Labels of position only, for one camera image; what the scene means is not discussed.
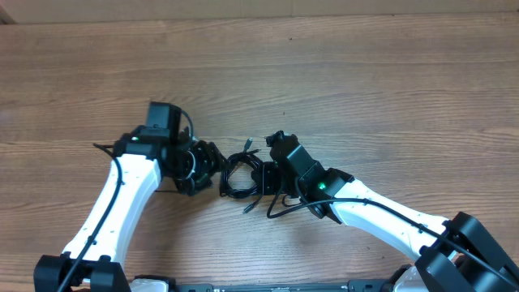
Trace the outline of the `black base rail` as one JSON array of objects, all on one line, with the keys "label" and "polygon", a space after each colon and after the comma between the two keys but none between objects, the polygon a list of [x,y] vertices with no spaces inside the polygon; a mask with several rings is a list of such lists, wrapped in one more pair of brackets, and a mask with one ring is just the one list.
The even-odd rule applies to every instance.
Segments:
[{"label": "black base rail", "polygon": [[394,284],[384,279],[357,279],[340,283],[269,284],[215,286],[211,284],[177,284],[177,292],[388,292]]}]

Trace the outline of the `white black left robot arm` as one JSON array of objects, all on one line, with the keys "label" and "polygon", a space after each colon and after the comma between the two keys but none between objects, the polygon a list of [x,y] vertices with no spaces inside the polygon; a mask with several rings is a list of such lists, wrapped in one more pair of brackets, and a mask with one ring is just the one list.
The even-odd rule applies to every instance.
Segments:
[{"label": "white black left robot arm", "polygon": [[151,102],[145,124],[112,146],[109,175],[92,211],[59,256],[43,255],[34,269],[36,292],[73,291],[86,282],[91,291],[174,291],[173,278],[141,275],[128,281],[123,266],[145,205],[164,178],[192,196],[212,185],[225,167],[213,143],[198,140],[193,127],[180,127],[187,112]]}]

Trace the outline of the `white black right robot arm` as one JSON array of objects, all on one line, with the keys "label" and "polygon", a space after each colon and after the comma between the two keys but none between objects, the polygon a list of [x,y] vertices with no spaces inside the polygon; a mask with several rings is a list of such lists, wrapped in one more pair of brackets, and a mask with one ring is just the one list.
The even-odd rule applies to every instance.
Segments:
[{"label": "white black right robot arm", "polygon": [[342,170],[325,169],[296,135],[266,137],[277,192],[299,199],[277,215],[308,209],[318,218],[366,231],[412,260],[387,291],[516,291],[518,267],[475,217],[449,220],[377,194]]}]

